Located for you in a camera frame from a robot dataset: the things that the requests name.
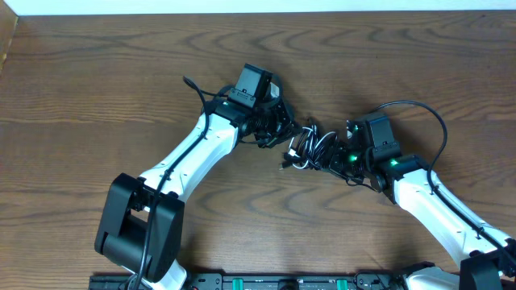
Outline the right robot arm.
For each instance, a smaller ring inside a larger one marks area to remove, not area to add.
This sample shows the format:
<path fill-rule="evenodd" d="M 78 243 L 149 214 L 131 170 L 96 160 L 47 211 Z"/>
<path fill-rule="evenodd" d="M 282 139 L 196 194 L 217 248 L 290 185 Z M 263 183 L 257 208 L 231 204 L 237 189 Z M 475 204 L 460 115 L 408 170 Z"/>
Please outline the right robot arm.
<path fill-rule="evenodd" d="M 385 194 L 415 217 L 459 268 L 417 266 L 402 275 L 406 289 L 501 289 L 515 276 L 515 240 L 458 199 L 417 155 L 403 155 L 389 125 L 352 122 L 330 171 Z"/>

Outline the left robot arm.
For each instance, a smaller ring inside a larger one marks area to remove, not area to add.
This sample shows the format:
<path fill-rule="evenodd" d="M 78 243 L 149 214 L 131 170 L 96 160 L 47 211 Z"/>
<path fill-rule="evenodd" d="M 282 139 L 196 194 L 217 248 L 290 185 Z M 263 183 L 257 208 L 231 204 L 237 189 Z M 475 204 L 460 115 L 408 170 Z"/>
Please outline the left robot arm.
<path fill-rule="evenodd" d="M 198 122 L 163 160 L 138 177 L 111 183 L 94 249 L 131 272 L 124 288 L 180 289 L 187 271 L 177 262 L 185 204 L 212 167 L 241 139 L 270 148 L 295 132 L 293 111 L 283 100 L 253 107 L 215 98 L 203 104 Z"/>

